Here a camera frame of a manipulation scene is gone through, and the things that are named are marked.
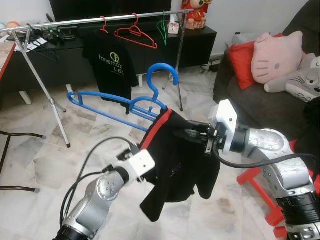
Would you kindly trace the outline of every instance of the gray sofa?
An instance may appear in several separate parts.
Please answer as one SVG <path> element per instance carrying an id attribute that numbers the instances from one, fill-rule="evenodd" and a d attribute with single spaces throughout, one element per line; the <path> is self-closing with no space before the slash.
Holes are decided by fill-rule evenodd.
<path id="1" fill-rule="evenodd" d="M 285 36 L 302 31 L 305 53 L 320 53 L 319 0 L 310 0 L 284 30 Z M 241 90 L 228 51 L 220 63 L 216 76 L 213 100 L 229 99 L 238 113 L 239 121 L 252 128 L 271 128 L 286 135 L 291 141 L 299 138 L 307 127 L 303 111 L 305 103 L 287 92 L 267 93 L 264 85 L 255 83 Z"/>

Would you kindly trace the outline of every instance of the stuffed animal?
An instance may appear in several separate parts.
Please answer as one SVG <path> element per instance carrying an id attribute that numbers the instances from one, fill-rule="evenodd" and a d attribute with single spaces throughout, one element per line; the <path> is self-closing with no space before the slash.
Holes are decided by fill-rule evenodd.
<path id="1" fill-rule="evenodd" d="M 193 9 L 186 15 L 186 28 L 190 30 L 202 29 L 206 26 L 206 16 L 212 0 L 182 0 L 182 10 Z"/>
<path id="2" fill-rule="evenodd" d="M 313 53 L 302 60 L 298 71 L 267 82 L 264 90 L 268 93 L 287 91 L 292 96 L 309 102 L 320 97 L 320 57 Z"/>
<path id="3" fill-rule="evenodd" d="M 289 36 L 272 37 L 262 34 L 254 43 L 254 54 L 251 61 L 253 79 L 260 84 L 297 71 L 302 56 L 301 31 Z"/>

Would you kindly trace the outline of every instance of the black shirt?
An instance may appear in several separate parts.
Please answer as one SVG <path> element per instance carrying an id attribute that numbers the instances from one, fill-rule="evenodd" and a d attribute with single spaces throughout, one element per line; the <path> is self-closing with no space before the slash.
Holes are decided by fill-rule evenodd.
<path id="1" fill-rule="evenodd" d="M 82 55 L 92 65 L 101 93 L 131 100 L 131 87 L 137 86 L 139 82 L 130 55 L 120 39 L 103 31 L 91 32 L 84 39 Z M 129 106 L 121 105 L 128 112 Z"/>
<path id="2" fill-rule="evenodd" d="M 141 144 L 155 162 L 144 175 L 154 185 L 140 207 L 150 221 L 159 219 L 165 203 L 177 203 L 193 195 L 195 185 L 203 199 L 209 199 L 220 171 L 220 162 L 205 155 L 200 139 L 181 138 L 175 133 L 197 130 L 171 109 L 161 110 Z"/>

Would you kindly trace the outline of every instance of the marble floor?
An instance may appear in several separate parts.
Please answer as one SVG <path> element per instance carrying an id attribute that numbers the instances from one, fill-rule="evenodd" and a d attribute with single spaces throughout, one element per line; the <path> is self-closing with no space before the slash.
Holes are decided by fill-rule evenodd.
<path id="1" fill-rule="evenodd" d="M 213 101 L 216 74 L 204 72 L 200 67 L 182 69 L 181 94 L 184 111 L 180 112 L 177 88 L 166 82 L 167 73 L 156 73 L 153 83 L 159 89 L 159 99 L 169 108 L 189 120 L 208 122 Z M 74 85 L 75 91 L 97 91 L 95 84 Z M 71 148 L 66 148 L 56 119 L 46 96 L 40 90 L 28 92 L 32 104 L 25 105 L 18 93 L 4 98 L 0 111 L 0 129 L 7 132 L 32 132 L 46 139 L 21 136 L 12 137 L 0 176 L 1 186 L 21 185 L 40 188 L 40 192 L 0 191 L 1 240 L 51 240 L 59 230 L 62 200 L 76 180 L 90 149 L 110 136 L 123 136 L 140 142 L 144 132 L 97 115 L 70 103 L 65 87 L 49 89 L 55 100 L 67 109 L 59 112 Z M 144 79 L 142 88 L 132 89 L 132 98 L 152 96 Z M 86 97 L 84 102 L 102 111 L 122 117 L 141 126 L 151 123 L 133 114 L 125 115 L 120 105 L 105 102 L 98 97 Z M 145 102 L 142 108 L 148 108 Z M 0 149 L 6 138 L 0 136 Z M 84 173 L 100 171 L 114 162 L 114 156 L 125 148 L 120 141 L 111 141 L 97 149 Z M 240 162 L 241 156 L 225 157 Z M 157 222 L 150 222 L 140 210 L 140 203 L 153 188 L 150 183 L 134 183 L 121 190 L 106 219 L 97 240 L 274 240 L 273 227 L 265 221 L 268 206 L 249 185 L 239 186 L 236 178 L 242 170 L 221 166 L 220 174 L 209 200 L 196 192 L 187 201 L 166 203 Z M 73 206 L 83 196 L 87 184 L 81 183 Z"/>

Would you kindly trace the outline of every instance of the television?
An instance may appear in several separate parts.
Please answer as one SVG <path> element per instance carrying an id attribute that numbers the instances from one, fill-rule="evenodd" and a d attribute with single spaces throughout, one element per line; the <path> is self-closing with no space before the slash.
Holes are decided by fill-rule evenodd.
<path id="1" fill-rule="evenodd" d="M 171 0 L 50 0 L 57 22 L 171 10 Z"/>

